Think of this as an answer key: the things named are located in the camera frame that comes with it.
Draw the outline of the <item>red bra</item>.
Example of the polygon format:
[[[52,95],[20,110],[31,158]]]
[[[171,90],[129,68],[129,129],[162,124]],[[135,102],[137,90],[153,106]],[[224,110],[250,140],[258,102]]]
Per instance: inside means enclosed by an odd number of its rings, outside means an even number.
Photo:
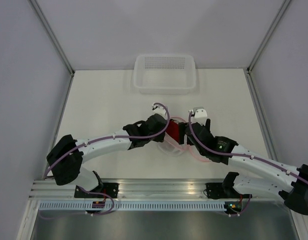
[[[166,134],[169,135],[173,140],[175,140],[179,145],[184,145],[186,127],[187,123],[171,119],[169,120]]]

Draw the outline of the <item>white mesh laundry bag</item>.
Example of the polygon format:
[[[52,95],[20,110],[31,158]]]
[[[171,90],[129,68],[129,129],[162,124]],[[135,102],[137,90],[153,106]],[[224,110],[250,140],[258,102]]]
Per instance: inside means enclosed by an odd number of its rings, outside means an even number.
[[[174,119],[178,122],[185,122],[185,120],[181,117],[173,116],[171,119]],[[194,150],[193,146],[188,144],[179,145],[175,140],[173,140],[169,135],[165,134],[165,138],[163,142],[157,143],[158,149],[166,155],[172,157],[178,157],[181,154],[188,151],[191,156],[201,162],[211,162],[208,158],[200,156],[197,150]]]

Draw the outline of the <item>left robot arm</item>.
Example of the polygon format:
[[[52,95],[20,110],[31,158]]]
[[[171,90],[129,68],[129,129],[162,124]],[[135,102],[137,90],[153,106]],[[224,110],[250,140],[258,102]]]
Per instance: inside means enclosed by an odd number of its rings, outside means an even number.
[[[147,120],[128,124],[99,138],[76,140],[70,134],[65,135],[47,155],[49,168],[45,173],[52,173],[58,186],[73,184],[85,189],[92,198],[98,198],[102,195],[103,183],[97,172],[82,165],[115,151],[142,148],[151,141],[161,143],[168,124],[168,117],[155,113]]]

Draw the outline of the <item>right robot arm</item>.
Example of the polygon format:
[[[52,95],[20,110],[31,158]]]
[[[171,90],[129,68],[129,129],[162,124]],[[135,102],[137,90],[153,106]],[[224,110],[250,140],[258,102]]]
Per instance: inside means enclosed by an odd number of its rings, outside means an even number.
[[[232,198],[235,195],[275,196],[289,209],[308,216],[308,165],[300,167],[262,158],[245,149],[236,141],[213,136],[210,120],[205,125],[181,122],[179,142],[194,146],[198,153],[214,163],[248,170],[260,180],[243,179],[237,172],[230,172],[222,183],[222,192]]]

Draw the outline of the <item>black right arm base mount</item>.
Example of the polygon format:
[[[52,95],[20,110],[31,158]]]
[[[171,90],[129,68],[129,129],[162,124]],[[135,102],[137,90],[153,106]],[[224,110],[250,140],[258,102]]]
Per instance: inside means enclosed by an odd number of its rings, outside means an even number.
[[[218,199],[248,199],[248,194],[241,194],[234,190],[232,187],[223,188],[221,182],[208,182],[205,184],[204,194],[207,198],[218,200]]]

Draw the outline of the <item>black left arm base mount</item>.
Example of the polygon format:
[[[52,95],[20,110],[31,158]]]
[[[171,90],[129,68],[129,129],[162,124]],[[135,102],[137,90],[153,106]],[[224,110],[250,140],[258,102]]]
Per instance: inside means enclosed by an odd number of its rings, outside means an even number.
[[[105,182],[103,188],[97,187],[96,189],[91,190],[92,193],[84,192],[80,187],[75,187],[74,198],[77,199],[104,199],[107,196],[99,195],[99,193],[106,194],[111,198],[115,199],[118,196],[119,192],[119,183],[115,182]]]

